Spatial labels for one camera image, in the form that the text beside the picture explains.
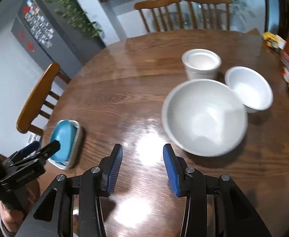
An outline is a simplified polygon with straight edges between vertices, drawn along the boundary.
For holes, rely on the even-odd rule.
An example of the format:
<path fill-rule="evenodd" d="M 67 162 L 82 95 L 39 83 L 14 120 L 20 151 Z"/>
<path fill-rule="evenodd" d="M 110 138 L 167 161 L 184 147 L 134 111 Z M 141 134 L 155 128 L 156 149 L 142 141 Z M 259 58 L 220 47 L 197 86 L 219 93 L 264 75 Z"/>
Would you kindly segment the person left hand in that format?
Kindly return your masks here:
<path fill-rule="evenodd" d="M 21 211 L 7 209 L 0 202 L 1 229 L 3 233 L 14 235 L 23 223 L 24 215 Z"/>

